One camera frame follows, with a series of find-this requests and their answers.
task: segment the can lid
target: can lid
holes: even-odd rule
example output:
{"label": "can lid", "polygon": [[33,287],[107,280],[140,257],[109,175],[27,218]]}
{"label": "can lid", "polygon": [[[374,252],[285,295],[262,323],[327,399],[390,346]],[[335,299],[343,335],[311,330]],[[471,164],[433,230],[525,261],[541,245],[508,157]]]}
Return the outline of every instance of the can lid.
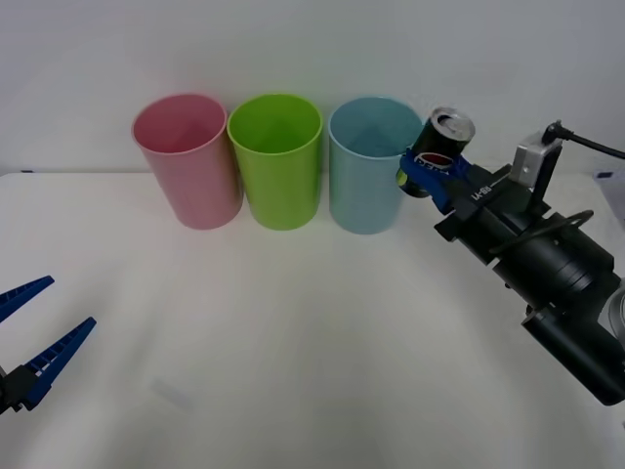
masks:
{"label": "can lid", "polygon": [[476,126],[469,116],[453,107],[437,107],[430,120],[442,136],[457,142],[468,143],[476,134]]}

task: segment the pink cup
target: pink cup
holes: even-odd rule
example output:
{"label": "pink cup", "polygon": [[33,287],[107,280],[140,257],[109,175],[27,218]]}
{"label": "pink cup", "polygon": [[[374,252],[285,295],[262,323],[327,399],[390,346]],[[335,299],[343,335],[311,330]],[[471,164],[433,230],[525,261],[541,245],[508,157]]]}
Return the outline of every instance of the pink cup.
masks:
{"label": "pink cup", "polygon": [[227,121],[217,101],[186,94],[149,105],[133,123],[135,142],[176,216],[190,228],[218,228],[241,208]]}

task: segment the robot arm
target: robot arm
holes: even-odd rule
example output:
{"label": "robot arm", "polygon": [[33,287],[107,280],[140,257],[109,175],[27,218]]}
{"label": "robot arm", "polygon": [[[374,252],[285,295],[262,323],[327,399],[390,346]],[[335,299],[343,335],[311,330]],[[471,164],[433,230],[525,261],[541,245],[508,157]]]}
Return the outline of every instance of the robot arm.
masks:
{"label": "robot arm", "polygon": [[[625,289],[613,257],[579,230],[593,212],[550,214],[543,200],[563,139],[590,142],[557,122],[525,139],[514,164],[494,173],[460,154],[441,166],[408,149],[399,184],[410,195],[432,197],[446,215],[435,226],[440,235],[493,263],[495,274],[527,302],[523,327],[599,401],[615,405],[625,400]],[[610,310],[611,331],[599,323],[604,310]]]}

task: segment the plastic cup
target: plastic cup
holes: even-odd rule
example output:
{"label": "plastic cup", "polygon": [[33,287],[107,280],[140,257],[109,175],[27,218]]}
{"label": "plastic cup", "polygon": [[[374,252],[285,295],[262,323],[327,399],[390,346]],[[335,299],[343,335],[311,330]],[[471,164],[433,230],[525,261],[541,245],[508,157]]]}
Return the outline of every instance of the plastic cup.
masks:
{"label": "plastic cup", "polygon": [[217,101],[186,94],[164,98],[140,112],[133,138],[184,225],[225,225],[243,201],[225,132],[228,114]]}
{"label": "plastic cup", "polygon": [[359,98],[330,116],[330,212],[345,230],[372,235],[388,229],[403,199],[396,172],[423,124],[391,98]]}
{"label": "plastic cup", "polygon": [[228,133],[252,215],[272,230],[307,223],[319,204],[321,113],[294,95],[263,95],[238,107]]}

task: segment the cup rim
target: cup rim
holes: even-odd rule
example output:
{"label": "cup rim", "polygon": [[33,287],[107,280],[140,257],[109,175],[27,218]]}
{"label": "cup rim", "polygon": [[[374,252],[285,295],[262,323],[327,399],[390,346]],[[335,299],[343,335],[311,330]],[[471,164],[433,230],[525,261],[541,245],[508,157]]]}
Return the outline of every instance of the cup rim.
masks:
{"label": "cup rim", "polygon": [[393,158],[400,158],[403,155],[402,153],[398,153],[398,154],[390,154],[387,156],[368,156],[366,154],[361,154],[361,153],[356,153],[355,151],[352,151],[350,149],[348,149],[346,146],[344,146],[343,144],[341,144],[339,142],[339,140],[334,136],[334,134],[332,133],[332,118],[334,117],[334,114],[336,114],[336,112],[343,106],[348,105],[349,103],[353,103],[354,101],[359,101],[359,100],[366,100],[366,99],[378,99],[378,100],[387,100],[387,101],[393,101],[394,103],[397,103],[398,105],[402,105],[404,107],[407,107],[408,109],[410,109],[412,112],[414,112],[414,115],[417,116],[417,118],[419,119],[419,121],[421,122],[421,126],[423,127],[423,120],[421,119],[421,116],[419,115],[419,113],[412,108],[412,106],[410,106],[408,103],[406,103],[405,101],[399,100],[397,98],[394,98],[393,96],[388,96],[388,95],[362,95],[362,96],[357,96],[349,101],[345,101],[344,103],[339,104],[337,107],[335,107],[335,109],[332,111],[332,113],[330,114],[330,117],[328,118],[328,135],[330,137],[330,140],[337,146],[339,147],[341,150],[352,154],[353,156],[357,156],[358,158],[364,158],[364,159],[373,159],[376,161],[385,161],[387,159],[393,159]]}
{"label": "cup rim", "polygon": [[[153,149],[149,149],[148,147],[144,147],[142,144],[140,144],[139,141],[137,140],[137,138],[135,137],[135,126],[137,125],[137,121],[141,118],[141,116],[144,115],[144,113],[149,108],[151,108],[153,106],[156,106],[156,105],[159,105],[160,103],[162,103],[165,100],[170,100],[172,98],[179,98],[179,97],[182,97],[182,96],[196,96],[196,97],[204,98],[204,99],[212,101],[217,106],[219,106],[219,109],[220,109],[220,111],[222,112],[222,114],[224,116],[224,122],[222,123],[222,126],[220,127],[220,129],[217,132],[217,134],[215,134],[215,137],[210,139],[208,142],[200,145],[199,147],[195,147],[194,149],[186,149],[185,151],[176,151],[176,152],[155,151]],[[160,98],[160,99],[158,99],[156,101],[153,101],[150,104],[148,104],[147,106],[143,107],[139,111],[139,113],[137,114],[135,119],[133,120],[133,124],[130,127],[131,128],[131,132],[130,133],[131,133],[131,135],[133,137],[133,141],[135,142],[135,144],[137,144],[137,146],[140,149],[144,149],[145,151],[148,151],[151,154],[158,154],[158,155],[164,155],[164,156],[179,156],[179,155],[193,153],[194,151],[198,151],[199,149],[204,149],[204,148],[208,147],[209,145],[211,145],[213,142],[215,142],[217,139],[219,139],[224,134],[224,130],[226,129],[226,125],[228,123],[228,119],[229,119],[228,111],[226,110],[224,105],[219,100],[216,100],[215,98],[213,98],[213,97],[211,97],[209,95],[204,95],[202,93],[176,93],[176,94],[173,94],[173,95],[164,96],[163,98]]]}
{"label": "cup rim", "polygon": [[[254,149],[249,149],[246,146],[240,144],[238,142],[237,139],[235,139],[232,136],[232,132],[230,130],[230,123],[232,122],[232,117],[236,114],[236,112],[238,110],[240,110],[242,107],[244,107],[245,105],[252,103],[253,101],[259,100],[261,98],[267,97],[267,96],[287,96],[289,98],[296,98],[300,101],[303,101],[304,103],[306,103],[307,105],[311,106],[314,111],[316,112],[317,116],[319,117],[319,128],[317,129],[317,131],[314,133],[314,135],[311,137],[310,140],[308,140],[305,144],[301,145],[300,147],[297,147],[296,149],[290,149],[289,151],[282,151],[280,153],[264,153],[262,151],[256,151]],[[299,151],[301,149],[305,149],[306,147],[308,147],[310,144],[314,143],[314,141],[319,137],[319,135],[321,135],[321,132],[323,131],[323,114],[321,114],[321,111],[319,110],[319,108],[310,100],[307,100],[306,98],[300,96],[300,95],[295,95],[293,93],[263,93],[261,95],[256,95],[252,98],[250,98],[249,100],[245,100],[243,103],[241,103],[240,105],[238,105],[231,113],[230,116],[228,117],[228,124],[226,126],[227,128],[227,132],[228,132],[228,137],[230,138],[230,141],[232,142],[233,145],[236,145],[237,147],[241,147],[242,149],[244,149],[245,151],[249,151],[250,153],[254,153],[254,154],[259,154],[262,156],[285,156],[291,153],[294,153],[296,151]]]}

